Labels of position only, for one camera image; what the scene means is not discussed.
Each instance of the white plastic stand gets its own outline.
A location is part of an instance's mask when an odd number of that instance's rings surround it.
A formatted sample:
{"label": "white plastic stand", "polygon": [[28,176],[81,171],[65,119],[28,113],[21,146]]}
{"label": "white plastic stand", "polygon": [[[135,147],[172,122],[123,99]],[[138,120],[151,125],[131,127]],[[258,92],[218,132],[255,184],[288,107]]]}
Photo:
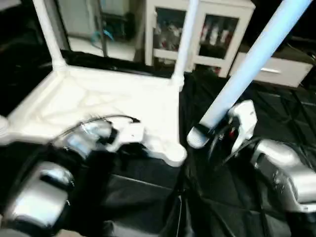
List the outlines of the white plastic stand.
{"label": "white plastic stand", "polygon": [[7,123],[0,121],[0,143],[45,143],[79,121],[110,114],[138,118],[147,133],[178,143],[179,89],[169,79],[67,65],[43,0],[33,1],[53,71],[8,116]]}
{"label": "white plastic stand", "polygon": [[198,12],[198,2],[199,0],[190,0],[188,11],[184,20],[184,26],[178,51],[178,58],[173,75],[171,77],[173,84],[179,87],[179,91],[182,90],[182,87],[184,85],[184,71],[187,63],[188,53],[190,50],[194,22]]}

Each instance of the black cable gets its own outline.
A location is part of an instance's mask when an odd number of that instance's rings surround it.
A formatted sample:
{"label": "black cable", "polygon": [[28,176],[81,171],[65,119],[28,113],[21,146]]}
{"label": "black cable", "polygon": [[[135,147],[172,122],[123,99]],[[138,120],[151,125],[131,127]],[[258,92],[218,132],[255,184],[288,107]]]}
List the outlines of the black cable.
{"label": "black cable", "polygon": [[240,152],[241,150],[243,150],[244,148],[246,148],[247,146],[258,142],[259,140],[261,140],[261,137],[255,137],[247,142],[245,142],[244,144],[242,144],[236,151],[234,151],[233,153],[231,153],[229,156],[227,156],[225,159],[222,160],[222,162],[215,167],[215,170],[218,170],[220,167],[222,167],[224,164],[226,164],[232,157],[234,157],[238,152]]}
{"label": "black cable", "polygon": [[217,145],[218,140],[220,139],[220,136],[222,134],[224,134],[225,132],[227,132],[227,130],[230,128],[231,126],[229,124],[225,125],[221,130],[219,130],[219,132],[214,136],[214,139],[211,143],[209,152],[208,152],[208,158],[207,158],[207,162],[210,162],[211,156],[215,150],[215,147]]}
{"label": "black cable", "polygon": [[127,116],[127,115],[107,115],[107,116],[102,116],[102,117],[90,118],[90,119],[88,119],[86,121],[79,122],[75,126],[67,129],[63,133],[59,134],[58,136],[56,136],[55,138],[53,138],[52,140],[47,142],[43,147],[38,148],[32,155],[30,155],[28,158],[26,158],[25,163],[23,164],[21,169],[18,171],[17,177],[14,180],[14,183],[13,183],[13,185],[12,185],[10,191],[9,191],[9,197],[11,197],[11,195],[13,193],[15,193],[15,189],[20,185],[20,183],[21,183],[23,177],[25,176],[25,173],[27,172],[27,170],[32,165],[34,165],[35,160],[38,157],[38,155],[41,152],[45,151],[51,144],[53,144],[54,142],[56,142],[57,140],[59,140],[63,136],[66,136],[67,134],[73,132],[75,129],[77,129],[78,127],[80,127],[82,125],[85,125],[87,123],[91,123],[91,122],[94,122],[94,121],[107,120],[107,119],[111,119],[111,118],[127,118],[127,119],[131,119],[132,122],[140,122],[140,120],[138,120],[136,118],[133,118],[131,116]]}

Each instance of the glass cabinet door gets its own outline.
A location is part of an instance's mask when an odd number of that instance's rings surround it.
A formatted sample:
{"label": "glass cabinet door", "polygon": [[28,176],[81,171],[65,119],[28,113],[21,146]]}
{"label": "glass cabinet door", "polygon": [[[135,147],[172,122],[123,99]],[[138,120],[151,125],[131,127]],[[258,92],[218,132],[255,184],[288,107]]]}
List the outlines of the glass cabinet door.
{"label": "glass cabinet door", "polygon": [[178,51],[185,16],[185,11],[156,7],[154,49]]}
{"label": "glass cabinet door", "polygon": [[205,16],[197,54],[224,59],[237,27],[238,18]]}

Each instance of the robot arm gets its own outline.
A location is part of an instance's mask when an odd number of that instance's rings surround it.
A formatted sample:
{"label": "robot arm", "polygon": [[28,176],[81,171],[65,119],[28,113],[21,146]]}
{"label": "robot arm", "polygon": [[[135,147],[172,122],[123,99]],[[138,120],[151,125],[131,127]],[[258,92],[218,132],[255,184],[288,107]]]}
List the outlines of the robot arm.
{"label": "robot arm", "polygon": [[[257,122],[251,101],[233,106],[228,116],[235,120],[238,136],[232,153],[253,136]],[[260,140],[251,151],[251,164],[269,183],[286,212],[292,236],[316,236],[316,173],[305,166],[297,153],[285,144]]]}
{"label": "robot arm", "polygon": [[316,173],[292,148],[267,139],[259,142],[251,163],[278,197],[292,236],[315,237]]}
{"label": "robot arm", "polygon": [[[117,153],[128,144],[140,145],[149,158],[162,159],[170,166],[180,166],[186,158],[186,150],[180,144],[146,133],[140,122],[115,129],[107,120],[96,120],[77,126],[52,144],[74,151],[84,163],[88,163],[93,151]],[[67,168],[53,162],[40,163],[6,207],[0,237],[50,237],[57,234],[78,186],[80,183]]]}

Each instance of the drawer handle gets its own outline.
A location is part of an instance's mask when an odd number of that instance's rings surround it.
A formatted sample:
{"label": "drawer handle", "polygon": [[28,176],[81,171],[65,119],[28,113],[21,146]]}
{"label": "drawer handle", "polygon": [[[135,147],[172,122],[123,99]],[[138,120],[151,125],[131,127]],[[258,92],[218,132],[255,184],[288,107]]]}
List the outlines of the drawer handle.
{"label": "drawer handle", "polygon": [[262,68],[261,71],[267,72],[267,73],[281,74],[281,71],[275,70],[275,69],[270,69],[270,68]]}

